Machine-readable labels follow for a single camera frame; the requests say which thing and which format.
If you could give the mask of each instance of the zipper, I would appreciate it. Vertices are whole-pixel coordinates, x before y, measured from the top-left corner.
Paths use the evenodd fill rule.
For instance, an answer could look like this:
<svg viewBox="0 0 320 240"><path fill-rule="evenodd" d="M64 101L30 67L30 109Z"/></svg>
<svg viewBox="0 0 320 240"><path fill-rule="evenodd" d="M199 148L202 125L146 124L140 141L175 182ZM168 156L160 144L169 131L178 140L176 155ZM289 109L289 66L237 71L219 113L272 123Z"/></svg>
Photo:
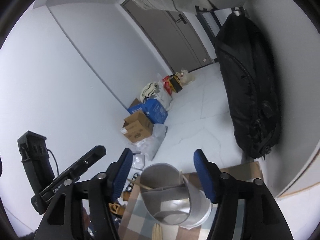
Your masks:
<svg viewBox="0 0 320 240"><path fill-rule="evenodd" d="M231 57L233 57L233 59L235 59L237 61L237 63L240 66L241 70L244 72L244 74L246 75L246 77L249 80L249 83L250 83L250 86L251 86L251 90L252 90L253 96L255 98L256 105L257 105L257 109L255 111L255 117L253 119L255 120L256 123L258 123L258 125L260 127L260 130L261 130L261 123L260 123L260 119L258 117L258 96L257 96L256 88L254 86L254 82L252 80L252 76L249 74L249 72L245 69L245 67L233 55L229 54L228 52L226 52L224 50L223 50L223 52L227 53L228 55L230 55Z"/></svg>
<svg viewBox="0 0 320 240"><path fill-rule="evenodd" d="M259 129L260 129L260 140L262 141L264 138L263 138L263 132L262 132L262 128L261 128L260 118L257 118L256 122L257 122L257 124L259 126Z"/></svg>

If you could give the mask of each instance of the door frame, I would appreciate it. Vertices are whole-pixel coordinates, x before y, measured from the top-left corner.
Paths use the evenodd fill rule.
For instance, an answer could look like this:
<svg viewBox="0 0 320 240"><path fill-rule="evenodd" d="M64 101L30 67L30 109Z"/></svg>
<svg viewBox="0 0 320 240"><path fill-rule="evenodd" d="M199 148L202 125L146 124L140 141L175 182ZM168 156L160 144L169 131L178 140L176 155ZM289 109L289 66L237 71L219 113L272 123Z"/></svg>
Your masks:
<svg viewBox="0 0 320 240"><path fill-rule="evenodd" d="M151 42L151 44L155 47L155 49L157 50L157 52L159 53L159 55L162 57L162 59L164 60L164 62L167 64L167 66L171 69L172 73L175 73L175 71L173 70L173 68L170 66L169 62L166 60L166 58L164 57L164 55L162 54L161 50L157 47L157 45L153 42L153 40L151 39L151 37L148 35L148 33L145 31L145 29L141 26L141 24L135 19L135 17L130 13L130 11L125 7L125 4L129 2L129 0L125 0L124 2L122 2L120 5L121 7L126 11L126 13L132 18L132 20L134 20L134 22L139 26L139 28L142 30L142 32L144 33L144 35L148 38L148 40ZM208 66L212 63L214 63L214 61L212 60L212 58L209 56L208 54L208 51L207 49L205 48L205 46L203 45L201 39L199 38L199 35L198 33L196 32L196 30L194 29L194 27L192 26L192 24L189 22L188 18L184 15L184 13L181 12L181 14L183 15L183 18L186 20L186 22L189 24L189 26L191 27L193 33L196 35L196 37L198 38L202 48L204 49L206 55L207 55L207 58L209 60L208 64L205 65L205 66ZM205 66L201 66L199 68L196 68L192 71L195 71L197 69L200 69L200 68L203 68Z"/></svg>

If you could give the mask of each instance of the black duffel bag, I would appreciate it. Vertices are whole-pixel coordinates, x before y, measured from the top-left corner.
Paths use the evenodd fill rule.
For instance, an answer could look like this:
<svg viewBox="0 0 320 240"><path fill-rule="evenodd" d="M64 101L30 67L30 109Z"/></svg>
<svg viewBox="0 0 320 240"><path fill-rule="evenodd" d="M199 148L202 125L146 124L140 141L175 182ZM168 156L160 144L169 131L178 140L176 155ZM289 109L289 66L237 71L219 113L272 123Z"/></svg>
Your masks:
<svg viewBox="0 0 320 240"><path fill-rule="evenodd" d="M230 14L214 38L239 147L259 158L278 143L280 114L274 63L259 28L244 15Z"/></svg>

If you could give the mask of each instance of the label on box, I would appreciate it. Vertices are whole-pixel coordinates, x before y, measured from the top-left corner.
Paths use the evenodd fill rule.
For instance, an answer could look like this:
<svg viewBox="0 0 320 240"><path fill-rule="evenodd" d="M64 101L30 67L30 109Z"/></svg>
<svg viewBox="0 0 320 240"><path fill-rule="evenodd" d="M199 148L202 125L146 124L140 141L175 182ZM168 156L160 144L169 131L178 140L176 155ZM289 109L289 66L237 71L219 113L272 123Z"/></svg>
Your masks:
<svg viewBox="0 0 320 240"><path fill-rule="evenodd" d="M122 134L126 134L126 133L128 133L128 131L127 131L127 129L126 129L126 128L122 128L122 129L120 130L120 132L121 132Z"/></svg>

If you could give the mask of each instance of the blue gripper pad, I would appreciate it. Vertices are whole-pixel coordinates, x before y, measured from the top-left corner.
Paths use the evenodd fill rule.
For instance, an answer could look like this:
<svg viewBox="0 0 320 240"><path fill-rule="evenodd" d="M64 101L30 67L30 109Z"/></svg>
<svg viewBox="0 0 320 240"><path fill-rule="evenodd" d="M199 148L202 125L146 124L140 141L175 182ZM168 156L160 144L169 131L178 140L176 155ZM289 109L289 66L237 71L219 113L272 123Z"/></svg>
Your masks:
<svg viewBox="0 0 320 240"><path fill-rule="evenodd" d="M119 160L115 163L111 163L106 171L108 176L108 189L111 189L109 196L113 202L121 196L124 184L132 166L132 160L132 151L130 149L124 149Z"/></svg>
<svg viewBox="0 0 320 240"><path fill-rule="evenodd" d="M197 149L193 154L193 164L196 168L205 196L212 203L217 203L220 195L219 176L220 170L215 163L208 162L203 151Z"/></svg>

